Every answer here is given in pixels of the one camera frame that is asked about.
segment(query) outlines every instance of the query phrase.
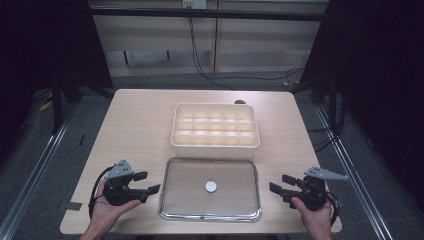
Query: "white round object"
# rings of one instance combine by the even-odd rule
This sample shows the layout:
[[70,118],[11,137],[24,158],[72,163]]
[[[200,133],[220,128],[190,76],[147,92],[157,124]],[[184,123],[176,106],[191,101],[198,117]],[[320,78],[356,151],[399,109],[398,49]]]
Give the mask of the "white round object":
[[214,181],[209,181],[205,185],[206,191],[215,192],[216,191],[216,183]]

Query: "metal tray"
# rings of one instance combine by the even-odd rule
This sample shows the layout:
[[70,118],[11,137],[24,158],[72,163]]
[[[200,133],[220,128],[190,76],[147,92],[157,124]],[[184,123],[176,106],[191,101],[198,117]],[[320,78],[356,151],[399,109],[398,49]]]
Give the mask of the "metal tray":
[[159,211],[166,220],[255,222],[256,167],[247,160],[171,158]]

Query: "white box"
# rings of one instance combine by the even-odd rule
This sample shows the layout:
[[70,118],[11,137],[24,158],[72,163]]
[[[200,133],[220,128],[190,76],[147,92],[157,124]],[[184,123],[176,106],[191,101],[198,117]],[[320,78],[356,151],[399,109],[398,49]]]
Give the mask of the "white box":
[[255,113],[246,104],[180,103],[171,143],[178,157],[250,159],[260,144]]

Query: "human hand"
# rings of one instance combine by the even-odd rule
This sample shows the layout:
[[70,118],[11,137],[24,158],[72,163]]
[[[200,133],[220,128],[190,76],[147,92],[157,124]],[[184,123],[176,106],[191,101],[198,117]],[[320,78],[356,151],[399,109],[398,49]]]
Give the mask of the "human hand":
[[132,200],[122,206],[111,205],[106,198],[102,196],[105,183],[106,180],[99,182],[96,193],[97,200],[94,205],[90,225],[88,225],[87,230],[81,236],[80,240],[102,239],[113,228],[122,214],[141,204],[140,200]]
[[291,199],[294,206],[299,210],[303,225],[306,227],[313,240],[329,240],[331,236],[331,204],[327,201],[317,211],[310,211],[297,197]]

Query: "wire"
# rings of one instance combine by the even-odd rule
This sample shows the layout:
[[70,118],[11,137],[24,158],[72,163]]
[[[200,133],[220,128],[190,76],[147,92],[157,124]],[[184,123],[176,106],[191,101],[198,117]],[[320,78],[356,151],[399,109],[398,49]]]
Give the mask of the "wire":
[[193,19],[191,17],[189,18],[189,23],[190,23],[190,35],[191,35],[192,55],[193,55],[194,66],[196,67],[197,72],[201,76],[203,76],[204,78],[206,78],[209,82],[211,82],[213,84],[216,84],[216,85],[219,85],[219,86],[222,86],[222,87],[225,87],[225,88],[229,88],[231,90],[237,90],[237,89],[235,89],[233,87],[230,87],[230,86],[227,86],[227,85],[224,85],[224,84],[221,84],[221,83],[217,83],[217,82],[215,82],[213,80],[251,79],[251,80],[273,81],[273,80],[280,80],[280,79],[287,78],[287,80],[289,82],[289,79],[288,79],[289,76],[291,76],[291,75],[295,74],[296,72],[301,71],[301,70],[304,69],[303,67],[292,68],[292,69],[289,69],[284,76],[274,77],[274,78],[260,78],[260,77],[246,77],[246,76],[240,76],[240,77],[230,77],[230,76],[228,76],[228,77],[211,77],[211,76],[207,76],[205,74],[205,72],[203,71],[203,69],[202,69],[202,66],[201,66],[200,60],[199,60],[199,56],[197,54],[196,40],[195,40],[195,37],[194,37]]
[[[320,152],[321,150],[323,150],[324,148],[326,148],[328,145],[330,145],[330,143],[333,143],[334,141],[336,141],[339,138],[340,134],[342,133],[343,126],[344,126],[345,115],[346,115],[346,102],[345,102],[343,96],[342,96],[342,101],[341,102],[342,102],[342,105],[341,105],[341,109],[340,109],[340,113],[339,113],[339,122],[336,124],[335,129],[333,129],[333,131],[334,131],[333,132],[334,133],[333,136],[330,137],[330,139],[323,146],[321,146],[318,149],[315,149],[315,153]],[[325,129],[325,131],[330,131],[331,130],[330,128],[324,128],[324,129]],[[317,144],[314,144],[313,146],[315,147],[317,145],[321,145],[322,143],[324,143],[324,141],[321,141],[321,142],[319,142]]]
[[98,196],[98,197],[94,197],[94,195],[96,194],[96,189],[97,186],[99,185],[100,179],[102,178],[103,175],[105,175],[106,172],[110,171],[113,168],[113,166],[106,168],[97,178],[96,183],[94,183],[93,186],[93,191],[91,192],[91,197],[90,197],[90,202],[88,203],[88,216],[91,219],[91,216],[93,215],[93,210],[94,210],[94,205],[96,204],[96,200],[103,196]]
[[334,195],[334,193],[327,192],[327,199],[330,201],[331,206],[333,206],[333,215],[331,216],[331,226],[336,222],[337,217],[339,216],[340,210],[340,200]]

